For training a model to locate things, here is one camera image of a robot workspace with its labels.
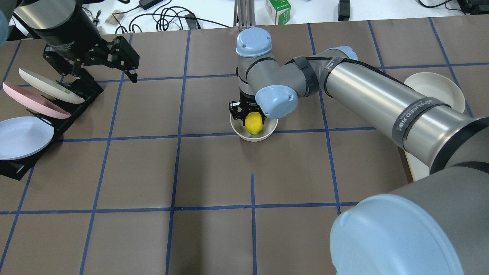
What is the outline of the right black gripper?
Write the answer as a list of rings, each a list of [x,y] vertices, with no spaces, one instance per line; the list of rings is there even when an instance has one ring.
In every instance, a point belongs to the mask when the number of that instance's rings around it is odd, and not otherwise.
[[[250,113],[257,112],[261,117],[262,125],[265,124],[266,116],[262,111],[261,107],[256,103],[254,99],[241,99],[239,101],[230,101],[229,102],[229,111],[231,117],[234,120],[241,120],[243,126],[246,125],[246,117]]]

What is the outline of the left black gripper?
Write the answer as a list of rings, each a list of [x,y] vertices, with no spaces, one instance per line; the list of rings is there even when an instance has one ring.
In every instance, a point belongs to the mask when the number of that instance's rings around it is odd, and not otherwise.
[[[82,77],[83,66],[103,65],[122,71],[131,83],[138,81],[140,56],[123,36],[116,36],[111,42],[102,40],[78,57],[63,57],[46,45],[42,57],[62,76]]]

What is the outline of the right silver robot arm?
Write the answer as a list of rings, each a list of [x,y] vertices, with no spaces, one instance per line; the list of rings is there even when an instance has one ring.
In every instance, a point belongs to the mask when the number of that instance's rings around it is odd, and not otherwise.
[[[340,214],[330,232],[338,275],[488,274],[488,118],[473,119],[358,61],[348,46],[279,66],[271,35],[259,27],[237,36],[241,101],[283,118],[301,97],[324,92],[370,122],[429,167],[429,175]]]

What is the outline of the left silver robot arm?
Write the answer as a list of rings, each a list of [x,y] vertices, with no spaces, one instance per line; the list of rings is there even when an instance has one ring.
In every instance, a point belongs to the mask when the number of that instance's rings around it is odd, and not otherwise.
[[[103,65],[136,83],[138,53],[123,36],[103,39],[82,5],[81,0],[2,0],[1,44],[15,17],[47,43],[43,57],[60,75],[82,78],[84,66]]]

